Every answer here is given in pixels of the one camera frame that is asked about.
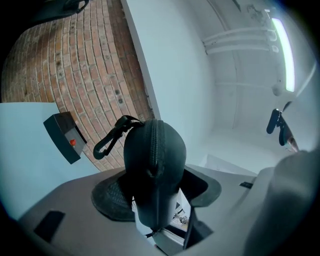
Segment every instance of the fluorescent light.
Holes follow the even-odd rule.
[[[291,46],[287,32],[282,22],[277,18],[272,18],[272,22],[279,35],[285,63],[285,89],[289,92],[295,91],[295,67]]]

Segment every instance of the gray surface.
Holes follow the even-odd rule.
[[[263,169],[257,177],[189,165],[216,179],[222,193],[208,207],[195,208],[197,218],[214,233],[177,255],[268,255],[295,230],[313,202],[320,180],[319,153],[289,156],[275,168]],[[58,210],[66,213],[52,240],[59,250],[80,256],[162,255],[139,234],[134,223],[111,221],[91,202],[94,186],[122,170],[59,186],[23,216],[20,224],[31,232],[49,210]],[[239,186],[253,181],[252,189]]]
[[[32,232],[50,210],[65,213],[51,244],[77,256],[163,255],[138,232],[134,222],[111,221],[94,207],[91,191],[97,183],[122,171],[117,168],[79,178],[57,187],[19,223]]]

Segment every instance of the black hook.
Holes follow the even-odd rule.
[[[100,160],[105,156],[109,155],[110,151],[115,146],[117,140],[122,137],[123,133],[126,133],[127,131],[129,131],[129,129],[133,127],[138,127],[143,125],[144,123],[141,122],[139,119],[130,115],[123,115],[118,121],[116,121],[114,128],[94,146],[94,149],[93,149],[94,158]],[[110,141],[111,143],[108,146],[108,148],[105,149],[103,152],[100,152],[100,150]]]

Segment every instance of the brick wall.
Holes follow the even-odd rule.
[[[25,31],[2,71],[2,102],[55,102],[70,111],[100,171],[124,166],[125,137],[102,160],[92,151],[122,115],[153,117],[120,0]]]

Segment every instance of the black carabiner clip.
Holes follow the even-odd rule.
[[[115,146],[117,140],[122,137],[123,133],[126,133],[127,131],[129,131],[129,129],[131,129],[132,127],[138,127],[143,125],[144,123],[141,122],[139,119],[130,115],[123,115],[121,118],[119,118],[118,121],[116,121],[114,128],[94,146],[94,149],[93,149],[94,158],[97,160],[100,160],[105,156],[109,155],[110,151]],[[105,149],[103,152],[100,152],[100,150],[110,141],[111,143],[108,146],[108,148]]]

